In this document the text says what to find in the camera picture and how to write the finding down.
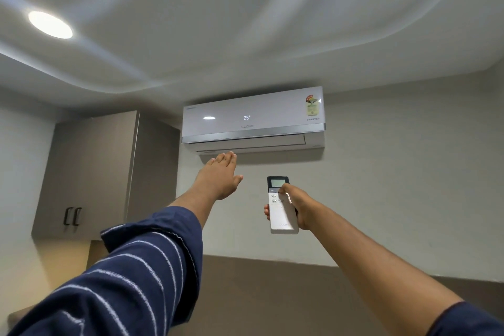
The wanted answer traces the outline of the person's left hand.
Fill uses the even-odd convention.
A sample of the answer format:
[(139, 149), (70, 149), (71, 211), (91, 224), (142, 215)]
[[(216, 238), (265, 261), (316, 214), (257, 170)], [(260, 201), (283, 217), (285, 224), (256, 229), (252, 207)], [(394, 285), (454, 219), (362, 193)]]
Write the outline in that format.
[(199, 171), (194, 187), (212, 189), (217, 200), (223, 200), (235, 191), (231, 191), (231, 184), (237, 166), (237, 155), (229, 151), (211, 158)]

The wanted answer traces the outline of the person's right hand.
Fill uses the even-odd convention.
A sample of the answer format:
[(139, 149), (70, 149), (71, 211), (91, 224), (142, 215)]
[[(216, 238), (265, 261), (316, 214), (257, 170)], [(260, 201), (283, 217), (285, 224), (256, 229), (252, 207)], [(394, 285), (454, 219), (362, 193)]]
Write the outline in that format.
[(292, 203), (299, 227), (306, 231), (329, 228), (335, 212), (300, 189), (300, 203)]

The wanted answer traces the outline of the white air conditioner remote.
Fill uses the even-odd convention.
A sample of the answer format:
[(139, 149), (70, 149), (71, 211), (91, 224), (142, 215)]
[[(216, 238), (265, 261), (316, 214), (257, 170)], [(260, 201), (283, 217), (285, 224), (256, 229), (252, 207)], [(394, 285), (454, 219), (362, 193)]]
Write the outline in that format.
[(296, 209), (288, 193), (279, 193), (279, 189), (289, 183), (289, 178), (287, 176), (268, 176), (267, 183), (271, 234), (297, 235), (299, 225)]

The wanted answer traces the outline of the person's left forearm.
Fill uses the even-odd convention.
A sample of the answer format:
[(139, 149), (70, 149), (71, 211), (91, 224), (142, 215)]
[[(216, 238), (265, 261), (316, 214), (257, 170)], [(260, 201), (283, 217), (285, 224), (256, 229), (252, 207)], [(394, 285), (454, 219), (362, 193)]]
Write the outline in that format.
[(217, 198), (212, 189), (192, 186), (168, 207), (183, 207), (192, 212), (203, 229), (216, 201)]

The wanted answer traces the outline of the person's right forearm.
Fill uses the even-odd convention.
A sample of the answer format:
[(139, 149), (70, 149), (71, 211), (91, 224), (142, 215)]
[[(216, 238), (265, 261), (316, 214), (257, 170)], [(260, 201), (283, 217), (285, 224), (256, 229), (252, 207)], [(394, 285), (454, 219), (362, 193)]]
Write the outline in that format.
[(316, 203), (303, 217), (390, 336), (426, 336), (443, 312), (463, 301), (332, 209)]

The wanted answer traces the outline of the navy striped left sleeve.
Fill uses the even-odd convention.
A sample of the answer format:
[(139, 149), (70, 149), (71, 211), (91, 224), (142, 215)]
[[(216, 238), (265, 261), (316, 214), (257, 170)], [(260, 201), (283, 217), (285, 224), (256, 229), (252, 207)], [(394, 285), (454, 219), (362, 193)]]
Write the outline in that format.
[(167, 336), (198, 300), (203, 235), (197, 217), (167, 207), (101, 234), (108, 256), (35, 305), (8, 336)]

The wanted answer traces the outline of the navy right sleeve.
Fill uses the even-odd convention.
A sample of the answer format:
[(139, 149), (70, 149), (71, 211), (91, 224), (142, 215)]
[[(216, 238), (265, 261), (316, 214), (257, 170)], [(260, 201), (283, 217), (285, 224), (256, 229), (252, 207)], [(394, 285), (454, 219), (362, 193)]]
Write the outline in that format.
[(467, 302), (444, 310), (426, 336), (504, 336), (504, 322)]

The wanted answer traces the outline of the round ceiling light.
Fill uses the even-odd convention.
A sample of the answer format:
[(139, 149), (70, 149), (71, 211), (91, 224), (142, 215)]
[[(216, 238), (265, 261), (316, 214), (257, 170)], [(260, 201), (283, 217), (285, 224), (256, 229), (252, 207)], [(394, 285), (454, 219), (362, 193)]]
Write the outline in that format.
[(28, 13), (29, 22), (39, 31), (62, 40), (73, 37), (72, 28), (63, 20), (54, 15), (42, 11), (31, 11)]

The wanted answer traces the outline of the white wall air conditioner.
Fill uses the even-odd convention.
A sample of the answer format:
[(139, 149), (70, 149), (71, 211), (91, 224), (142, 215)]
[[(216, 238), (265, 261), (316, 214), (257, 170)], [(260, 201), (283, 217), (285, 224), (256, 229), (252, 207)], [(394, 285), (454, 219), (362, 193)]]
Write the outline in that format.
[[(306, 97), (321, 98), (319, 115), (307, 116)], [(181, 143), (199, 155), (319, 149), (326, 119), (321, 86), (186, 106)]]

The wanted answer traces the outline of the grey wall cabinet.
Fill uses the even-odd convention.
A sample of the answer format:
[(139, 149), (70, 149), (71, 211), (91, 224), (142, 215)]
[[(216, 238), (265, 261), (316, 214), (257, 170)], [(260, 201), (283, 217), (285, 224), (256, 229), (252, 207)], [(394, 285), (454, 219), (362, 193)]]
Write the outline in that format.
[(176, 196), (179, 148), (179, 129), (139, 111), (57, 123), (32, 237), (100, 240), (103, 230), (166, 207)]

